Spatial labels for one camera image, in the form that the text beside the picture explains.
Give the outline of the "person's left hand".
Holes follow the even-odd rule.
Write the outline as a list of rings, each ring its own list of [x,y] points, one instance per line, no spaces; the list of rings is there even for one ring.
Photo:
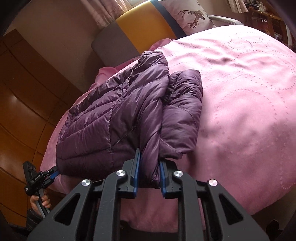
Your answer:
[[[39,196],[35,196],[35,195],[32,195],[30,197],[30,204],[31,204],[31,208],[32,210],[40,217],[42,217],[42,214],[41,212],[39,211],[38,207],[37,207],[37,202],[39,200]],[[42,200],[42,206],[47,208],[47,209],[50,209],[51,208],[51,201],[49,199],[49,196],[46,192],[44,192],[44,195],[41,197],[41,200]]]

